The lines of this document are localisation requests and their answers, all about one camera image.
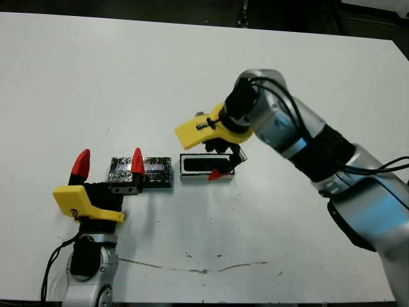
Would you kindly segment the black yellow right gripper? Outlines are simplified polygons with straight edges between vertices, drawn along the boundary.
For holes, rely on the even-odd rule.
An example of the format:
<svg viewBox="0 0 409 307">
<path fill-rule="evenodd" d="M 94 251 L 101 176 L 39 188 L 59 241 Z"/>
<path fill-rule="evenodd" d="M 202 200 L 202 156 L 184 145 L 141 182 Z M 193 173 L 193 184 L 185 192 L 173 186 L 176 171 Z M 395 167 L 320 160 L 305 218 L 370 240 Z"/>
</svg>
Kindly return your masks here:
<svg viewBox="0 0 409 307">
<path fill-rule="evenodd" d="M 208 175 L 209 181 L 230 179 L 235 175 L 233 167 L 247 160 L 240 144 L 252 136 L 249 125 L 239 125 L 228 116 L 224 104 L 217 104 L 208 114 L 200 114 L 175 128 L 181 146 L 189 150 L 197 145 L 204 145 L 205 150 L 224 154 L 231 150 L 228 159 L 215 162 Z"/>
</svg>

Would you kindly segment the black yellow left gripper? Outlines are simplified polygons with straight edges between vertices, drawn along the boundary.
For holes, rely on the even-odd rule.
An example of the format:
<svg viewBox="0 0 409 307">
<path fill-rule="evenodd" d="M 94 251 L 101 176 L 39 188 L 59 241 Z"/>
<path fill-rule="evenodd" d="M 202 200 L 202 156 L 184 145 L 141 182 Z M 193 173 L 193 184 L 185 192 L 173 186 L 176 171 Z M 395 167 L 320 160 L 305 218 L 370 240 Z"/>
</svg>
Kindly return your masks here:
<svg viewBox="0 0 409 307">
<path fill-rule="evenodd" d="M 122 211 L 125 193 L 113 188 L 107 182 L 89 184 L 90 150 L 83 150 L 76 158 L 71 170 L 68 185 L 53 190 L 52 195 L 61 213 L 80 224 L 81 232 L 115 232 L 125 221 Z M 141 149 L 134 151 L 131 163 L 132 184 L 143 188 L 145 168 Z"/>
</svg>

